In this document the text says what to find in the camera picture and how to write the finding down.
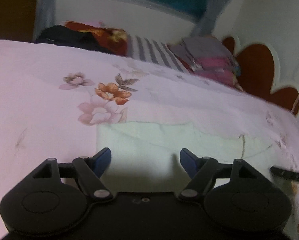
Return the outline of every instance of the headboard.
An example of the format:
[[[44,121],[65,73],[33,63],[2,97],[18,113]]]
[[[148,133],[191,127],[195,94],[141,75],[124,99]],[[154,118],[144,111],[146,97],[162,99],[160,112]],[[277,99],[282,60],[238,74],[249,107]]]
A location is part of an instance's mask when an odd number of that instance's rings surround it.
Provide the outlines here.
[[[280,80],[279,58],[270,44],[252,42],[241,46],[235,36],[225,38],[222,43],[241,67],[241,76],[237,80],[245,92],[288,109],[299,117],[299,84]]]

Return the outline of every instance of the brown door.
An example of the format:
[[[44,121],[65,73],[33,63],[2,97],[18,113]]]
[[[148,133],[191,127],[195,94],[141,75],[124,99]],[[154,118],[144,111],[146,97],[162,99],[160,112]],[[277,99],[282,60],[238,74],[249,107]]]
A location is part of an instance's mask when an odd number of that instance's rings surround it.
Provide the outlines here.
[[[31,42],[36,0],[0,0],[0,39]]]

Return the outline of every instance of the pink flower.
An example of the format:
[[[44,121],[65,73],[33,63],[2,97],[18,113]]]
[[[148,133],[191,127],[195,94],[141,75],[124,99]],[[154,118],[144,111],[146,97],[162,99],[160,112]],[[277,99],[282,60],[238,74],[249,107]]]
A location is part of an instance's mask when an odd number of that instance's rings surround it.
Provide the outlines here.
[[[76,74],[70,73],[68,75],[68,77],[64,77],[63,80],[64,80],[64,82],[66,82],[66,84],[62,84],[59,86],[59,89],[62,89],[62,90],[74,89],[74,88],[79,87],[80,85],[82,85],[82,86],[95,85],[92,80],[84,79],[83,73],[76,73]]]
[[[118,105],[115,101],[107,101],[98,95],[91,97],[91,103],[82,103],[78,108],[83,111],[79,121],[86,125],[100,123],[117,123],[124,122],[126,119],[127,109],[117,113]]]

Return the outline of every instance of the light green fabric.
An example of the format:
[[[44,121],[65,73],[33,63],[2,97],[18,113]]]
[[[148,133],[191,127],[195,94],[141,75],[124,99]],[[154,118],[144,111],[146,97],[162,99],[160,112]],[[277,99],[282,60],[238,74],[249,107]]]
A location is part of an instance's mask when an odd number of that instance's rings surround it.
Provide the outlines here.
[[[244,155],[246,161],[267,177],[270,165],[277,163],[271,144],[246,136],[225,139],[205,134],[191,123],[100,125],[97,149],[104,147],[111,149],[112,162],[102,180],[113,191],[178,192],[189,181],[179,162],[182,148],[198,157],[216,158],[220,163],[232,163]]]

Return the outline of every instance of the orange flower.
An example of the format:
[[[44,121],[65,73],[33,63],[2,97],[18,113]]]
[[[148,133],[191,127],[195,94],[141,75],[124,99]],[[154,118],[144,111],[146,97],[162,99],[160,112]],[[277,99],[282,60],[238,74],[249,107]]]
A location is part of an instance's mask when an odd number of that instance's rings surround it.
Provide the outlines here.
[[[109,83],[107,85],[104,85],[103,83],[98,84],[98,89],[95,89],[95,94],[97,94],[99,97],[109,100],[109,101],[115,101],[117,105],[122,106],[125,104],[132,94],[127,91],[119,91],[119,88],[114,83]]]

